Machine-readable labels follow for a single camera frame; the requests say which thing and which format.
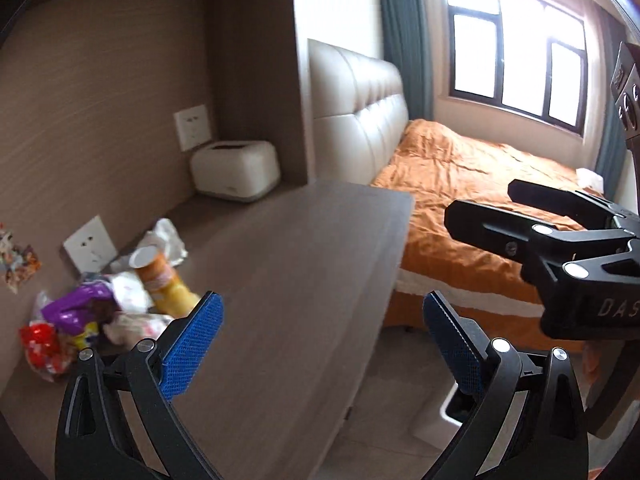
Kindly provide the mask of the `orange bed cover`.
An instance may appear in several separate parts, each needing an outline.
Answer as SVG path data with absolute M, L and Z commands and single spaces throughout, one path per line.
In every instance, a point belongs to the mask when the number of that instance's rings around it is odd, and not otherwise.
M 542 351 L 554 340 L 540 329 L 544 313 L 536 288 L 521 278 L 519 236 L 496 233 L 500 211 L 564 231 L 580 226 L 567 216 L 514 202 L 509 184 L 521 180 L 583 191 L 575 169 L 509 144 L 457 134 L 439 122 L 409 122 L 377 188 L 414 200 L 409 231 L 384 326 L 423 330 L 423 299 L 432 290 L 489 337 Z

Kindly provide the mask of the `white wall socket lower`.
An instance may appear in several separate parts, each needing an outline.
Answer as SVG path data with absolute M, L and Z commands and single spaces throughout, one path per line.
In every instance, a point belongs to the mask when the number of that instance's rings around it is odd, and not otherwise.
M 67 237 L 63 248 L 80 274 L 101 272 L 118 256 L 118 251 L 99 216 L 93 217 Z

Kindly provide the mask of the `white item on bed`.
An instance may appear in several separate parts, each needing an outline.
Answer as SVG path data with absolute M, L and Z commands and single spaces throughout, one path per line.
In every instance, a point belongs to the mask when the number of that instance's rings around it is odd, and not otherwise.
M 604 181 L 600 174 L 588 168 L 580 167 L 576 169 L 576 181 L 582 190 L 597 193 L 601 196 L 604 195 Z

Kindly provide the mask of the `orange cylindrical snack can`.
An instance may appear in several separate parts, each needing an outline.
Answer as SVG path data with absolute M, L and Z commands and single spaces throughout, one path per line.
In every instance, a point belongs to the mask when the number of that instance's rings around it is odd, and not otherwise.
M 200 301 L 200 297 L 183 283 L 160 248 L 137 248 L 129 257 L 129 265 L 142 281 L 158 312 L 185 318 Z

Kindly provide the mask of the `teal curtain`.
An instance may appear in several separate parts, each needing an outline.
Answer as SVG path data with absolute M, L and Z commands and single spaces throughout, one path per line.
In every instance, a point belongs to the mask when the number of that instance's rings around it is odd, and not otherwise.
M 411 119 L 434 117 L 433 67 L 423 0 L 380 0 L 384 60 L 399 70 Z

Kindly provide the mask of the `purple snack wrapper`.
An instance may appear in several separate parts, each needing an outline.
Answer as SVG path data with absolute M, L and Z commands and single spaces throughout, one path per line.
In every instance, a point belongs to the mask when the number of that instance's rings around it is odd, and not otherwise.
M 113 291 L 110 285 L 102 281 L 93 281 L 79 285 L 64 297 L 50 302 L 41 309 L 41 313 L 57 330 L 77 336 L 96 319 L 90 308 L 93 300 L 112 299 Z

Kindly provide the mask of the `cream padded headboard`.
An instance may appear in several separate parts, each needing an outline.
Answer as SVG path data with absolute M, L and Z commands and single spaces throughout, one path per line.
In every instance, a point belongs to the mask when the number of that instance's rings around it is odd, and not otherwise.
M 317 176 L 367 185 L 390 163 L 409 121 L 398 68 L 308 42 Z

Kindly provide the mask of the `red snack wrapper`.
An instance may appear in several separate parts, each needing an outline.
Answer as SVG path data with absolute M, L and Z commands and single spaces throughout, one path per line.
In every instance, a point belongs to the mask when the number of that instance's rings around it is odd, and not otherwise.
M 54 382 L 65 376 L 75 359 L 74 347 L 47 322 L 32 321 L 18 330 L 25 359 L 41 378 Z

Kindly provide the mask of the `window with dark frame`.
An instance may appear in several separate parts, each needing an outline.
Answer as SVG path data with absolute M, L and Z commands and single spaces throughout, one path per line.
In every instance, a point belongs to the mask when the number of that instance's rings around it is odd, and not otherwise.
M 446 0 L 449 93 L 582 136 L 584 21 L 549 0 Z

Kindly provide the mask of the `white trash bin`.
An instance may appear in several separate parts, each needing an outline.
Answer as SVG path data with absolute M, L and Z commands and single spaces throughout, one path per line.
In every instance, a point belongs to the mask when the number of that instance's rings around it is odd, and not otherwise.
M 462 426 L 459 416 L 451 416 L 447 413 L 447 408 L 458 392 L 458 384 L 453 379 L 439 384 L 427 396 L 420 410 L 413 417 L 409 426 L 410 434 L 433 448 L 443 451 Z

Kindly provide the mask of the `white wall socket upper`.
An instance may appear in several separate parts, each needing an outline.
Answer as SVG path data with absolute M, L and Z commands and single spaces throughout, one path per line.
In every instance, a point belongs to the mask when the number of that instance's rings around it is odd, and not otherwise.
M 181 151 L 193 150 L 213 139 L 205 104 L 179 110 L 174 119 Z

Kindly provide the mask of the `white tissue box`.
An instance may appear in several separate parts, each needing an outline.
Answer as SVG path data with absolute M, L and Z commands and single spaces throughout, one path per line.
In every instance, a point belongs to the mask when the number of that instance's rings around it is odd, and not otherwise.
M 251 203 L 281 181 L 276 148 L 267 141 L 219 141 L 190 159 L 195 189 L 204 195 Z

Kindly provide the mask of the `white wall socket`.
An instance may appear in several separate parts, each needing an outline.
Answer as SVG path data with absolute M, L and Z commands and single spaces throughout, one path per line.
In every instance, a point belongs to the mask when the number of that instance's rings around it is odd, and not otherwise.
M 80 274 L 101 272 L 118 256 L 118 251 L 99 216 L 93 217 L 67 237 L 63 248 Z
M 181 151 L 193 150 L 213 139 L 205 104 L 179 110 L 174 119 Z

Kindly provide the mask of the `clear plastic wrapper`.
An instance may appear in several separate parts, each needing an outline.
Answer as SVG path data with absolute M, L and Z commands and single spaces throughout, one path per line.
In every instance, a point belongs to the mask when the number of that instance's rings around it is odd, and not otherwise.
M 110 282 L 117 309 L 111 322 L 103 325 L 107 339 L 128 349 L 142 339 L 157 340 L 174 318 L 155 311 L 150 294 L 134 272 L 114 274 Z

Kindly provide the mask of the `white tissue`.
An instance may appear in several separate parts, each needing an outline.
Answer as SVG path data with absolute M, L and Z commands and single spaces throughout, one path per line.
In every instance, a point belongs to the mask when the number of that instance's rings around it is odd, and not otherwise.
M 118 257 L 108 265 L 108 272 L 119 273 L 130 270 L 129 257 L 138 248 L 146 246 L 156 247 L 171 266 L 180 266 L 189 255 L 186 244 L 184 244 L 175 225 L 168 218 L 160 218 L 152 230 L 145 232 L 131 252 Z

